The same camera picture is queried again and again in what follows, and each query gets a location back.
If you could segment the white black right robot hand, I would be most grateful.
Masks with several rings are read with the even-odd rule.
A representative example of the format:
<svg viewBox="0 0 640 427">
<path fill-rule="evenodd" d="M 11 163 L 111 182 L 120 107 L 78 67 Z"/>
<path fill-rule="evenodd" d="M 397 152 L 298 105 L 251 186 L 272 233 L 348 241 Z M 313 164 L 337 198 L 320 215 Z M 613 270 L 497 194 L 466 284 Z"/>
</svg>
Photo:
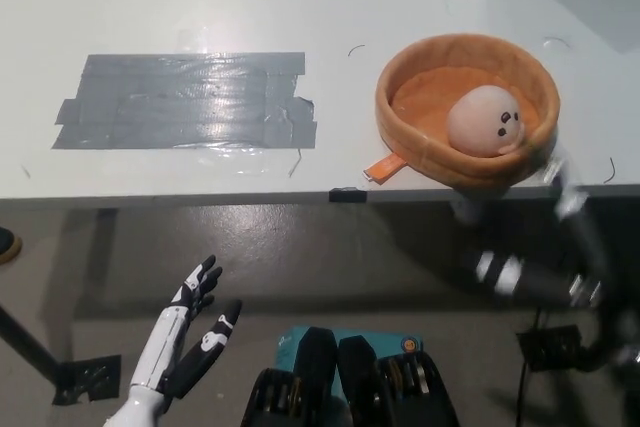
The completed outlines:
<svg viewBox="0 0 640 427">
<path fill-rule="evenodd" d="M 570 180 L 562 155 L 552 154 L 544 162 L 542 181 L 556 198 L 553 212 L 559 226 L 585 262 L 583 272 L 563 278 L 539 263 L 490 249 L 467 251 L 462 265 L 497 296 L 546 307 L 592 308 L 600 316 L 600 337 L 637 344 L 639 309 L 614 270 L 604 237 L 589 211 L 589 195 Z"/>
</svg>

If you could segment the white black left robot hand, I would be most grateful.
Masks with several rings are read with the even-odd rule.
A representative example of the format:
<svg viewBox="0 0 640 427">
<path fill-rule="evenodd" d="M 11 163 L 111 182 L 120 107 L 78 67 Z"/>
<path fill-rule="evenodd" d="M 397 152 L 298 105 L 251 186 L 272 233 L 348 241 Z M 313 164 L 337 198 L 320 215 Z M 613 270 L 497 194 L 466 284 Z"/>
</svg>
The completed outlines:
<svg viewBox="0 0 640 427">
<path fill-rule="evenodd" d="M 211 255 L 186 277 L 159 315 L 139 357 L 124 404 L 107 426 L 157 426 L 174 399 L 184 398 L 224 351 L 237 324 L 242 302 L 231 301 L 215 323 L 188 351 L 191 323 L 214 302 L 222 268 Z"/>
</svg>

